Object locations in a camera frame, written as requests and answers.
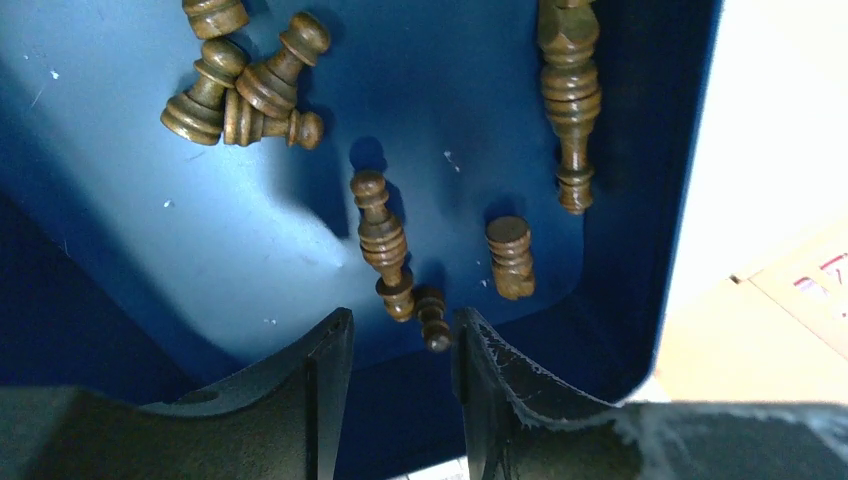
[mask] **blue container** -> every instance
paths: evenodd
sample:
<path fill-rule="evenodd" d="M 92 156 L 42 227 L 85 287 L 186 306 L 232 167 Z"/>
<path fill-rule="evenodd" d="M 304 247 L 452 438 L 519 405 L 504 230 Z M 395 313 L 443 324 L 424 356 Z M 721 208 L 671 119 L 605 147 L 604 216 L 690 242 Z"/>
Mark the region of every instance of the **blue container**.
<path fill-rule="evenodd" d="M 357 336 L 337 477 L 462 454 L 449 356 L 389 319 L 359 253 L 347 184 L 362 168 L 384 171 L 409 266 L 449 308 L 477 308 L 602 399 L 645 378 L 720 2 L 594 4 L 604 99 L 584 217 L 556 198 L 534 2 L 244 3 L 251 23 L 231 39 L 253 59 L 299 10 L 331 32 L 299 84 L 299 108 L 327 126 L 314 151 L 202 147 L 159 123 L 200 53 L 174 2 L 0 4 L 5 384 L 173 398 L 346 306 Z M 483 235 L 502 214 L 533 229 L 537 290 L 518 302 L 497 295 Z"/>

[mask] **wooden chess piece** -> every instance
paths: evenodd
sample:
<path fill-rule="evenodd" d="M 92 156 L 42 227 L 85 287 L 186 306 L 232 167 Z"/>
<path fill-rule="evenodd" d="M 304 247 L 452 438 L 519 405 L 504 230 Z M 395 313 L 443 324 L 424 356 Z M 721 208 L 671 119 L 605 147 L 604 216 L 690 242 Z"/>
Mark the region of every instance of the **wooden chess piece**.
<path fill-rule="evenodd" d="M 376 289 L 386 311 L 396 321 L 405 322 L 412 318 L 415 307 L 414 280 L 412 272 L 403 269 L 408 252 L 403 226 L 386 208 L 386 179 L 380 172 L 364 170 L 354 175 L 350 189 L 363 213 L 359 223 L 362 257 L 380 274 Z"/>
<path fill-rule="evenodd" d="M 533 295 L 536 275 L 530 254 L 530 226 L 521 217 L 506 216 L 486 226 L 492 252 L 492 272 L 500 296 L 518 300 Z"/>
<path fill-rule="evenodd" d="M 283 47 L 266 62 L 245 69 L 236 81 L 242 97 L 265 115 L 286 118 L 297 103 L 297 76 L 304 65 L 314 67 L 330 48 L 330 34 L 312 15 L 300 12 L 280 34 Z"/>
<path fill-rule="evenodd" d="M 427 350 L 442 353 L 450 348 L 453 336 L 445 322 L 445 297 L 441 290 L 433 287 L 418 287 L 415 297 L 415 316 L 421 322 L 421 337 Z"/>
<path fill-rule="evenodd" d="M 250 21 L 241 0 L 183 0 L 183 11 L 201 40 L 233 33 Z"/>
<path fill-rule="evenodd" d="M 224 101 L 224 143 L 246 147 L 262 137 L 285 137 L 288 146 L 298 144 L 312 150 L 321 143 L 324 122 L 321 117 L 292 110 L 286 119 L 271 118 L 244 101 L 234 88 Z"/>
<path fill-rule="evenodd" d="M 591 1 L 539 1 L 538 40 L 547 63 L 541 75 L 542 96 L 562 145 L 559 202 L 575 215 L 592 205 L 595 170 L 586 150 L 601 112 L 598 70 L 592 62 L 600 29 Z"/>
<path fill-rule="evenodd" d="M 201 145 L 215 145 L 224 128 L 224 93 L 247 65 L 247 55 L 223 38 L 203 42 L 201 58 L 194 62 L 200 72 L 191 89 L 165 105 L 159 118 L 177 135 Z"/>

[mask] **white wall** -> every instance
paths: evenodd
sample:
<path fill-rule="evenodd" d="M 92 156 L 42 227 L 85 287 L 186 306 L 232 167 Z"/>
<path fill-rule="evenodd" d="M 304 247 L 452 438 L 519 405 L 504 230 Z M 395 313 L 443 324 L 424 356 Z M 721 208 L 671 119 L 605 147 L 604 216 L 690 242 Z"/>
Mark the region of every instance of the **white wall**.
<path fill-rule="evenodd" d="M 669 309 L 848 206 L 848 1 L 726 0 Z"/>

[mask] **chess pawn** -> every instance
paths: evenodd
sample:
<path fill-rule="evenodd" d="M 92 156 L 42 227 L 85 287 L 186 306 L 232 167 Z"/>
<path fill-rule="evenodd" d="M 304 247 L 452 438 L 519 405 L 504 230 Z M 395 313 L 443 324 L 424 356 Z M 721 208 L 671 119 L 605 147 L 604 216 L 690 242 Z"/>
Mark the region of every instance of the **chess pawn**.
<path fill-rule="evenodd" d="M 590 0 L 542 0 L 539 5 L 539 46 L 547 65 L 542 68 L 542 96 L 562 158 L 557 170 L 560 204 L 579 215 L 592 205 L 594 168 L 587 158 L 589 134 L 601 112 L 598 71 L 592 62 L 598 40 L 598 21 Z"/>
<path fill-rule="evenodd" d="M 533 295 L 536 276 L 527 221 L 513 216 L 497 218 L 486 226 L 486 240 L 498 294 L 509 300 Z"/>
<path fill-rule="evenodd" d="M 297 103 L 297 76 L 304 65 L 315 66 L 330 48 L 330 34 L 312 15 L 300 12 L 280 34 L 283 48 L 266 62 L 245 69 L 236 81 L 242 97 L 265 115 L 286 118 Z"/>
<path fill-rule="evenodd" d="M 183 11 L 201 40 L 233 33 L 250 21 L 241 0 L 183 0 Z"/>
<path fill-rule="evenodd" d="M 200 72 L 194 86 L 165 105 L 160 120 L 177 135 L 201 145 L 215 145 L 224 128 L 224 93 L 247 65 L 247 55 L 223 38 L 203 42 Z"/>
<path fill-rule="evenodd" d="M 362 257 L 380 274 L 376 290 L 386 311 L 396 321 L 405 322 L 412 318 L 415 307 L 414 280 L 412 273 L 403 269 L 408 252 L 403 226 L 386 208 L 386 179 L 380 172 L 365 170 L 354 175 L 350 189 L 363 212 L 359 223 Z"/>
<path fill-rule="evenodd" d="M 421 322 L 421 337 L 427 350 L 442 353 L 450 348 L 453 336 L 445 322 L 445 297 L 441 290 L 433 287 L 419 287 L 413 292 L 415 297 L 415 316 Z"/>
<path fill-rule="evenodd" d="M 312 150 L 321 143 L 324 122 L 321 117 L 292 110 L 286 119 L 270 118 L 239 95 L 234 88 L 227 90 L 224 101 L 224 143 L 246 147 L 262 137 L 285 137 L 288 146 L 298 144 Z"/>

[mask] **black plastic part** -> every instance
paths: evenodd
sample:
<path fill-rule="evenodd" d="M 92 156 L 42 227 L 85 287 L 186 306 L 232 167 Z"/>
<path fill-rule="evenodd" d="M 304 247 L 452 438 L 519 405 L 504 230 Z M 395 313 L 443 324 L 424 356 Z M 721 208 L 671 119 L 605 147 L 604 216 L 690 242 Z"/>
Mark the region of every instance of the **black plastic part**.
<path fill-rule="evenodd" d="M 333 478 L 352 365 L 338 309 L 285 350 L 171 404 L 0 390 L 0 478 Z"/>
<path fill-rule="evenodd" d="M 457 322 L 453 377 L 472 480 L 848 478 L 845 407 L 617 408 L 541 368 L 476 311 Z"/>

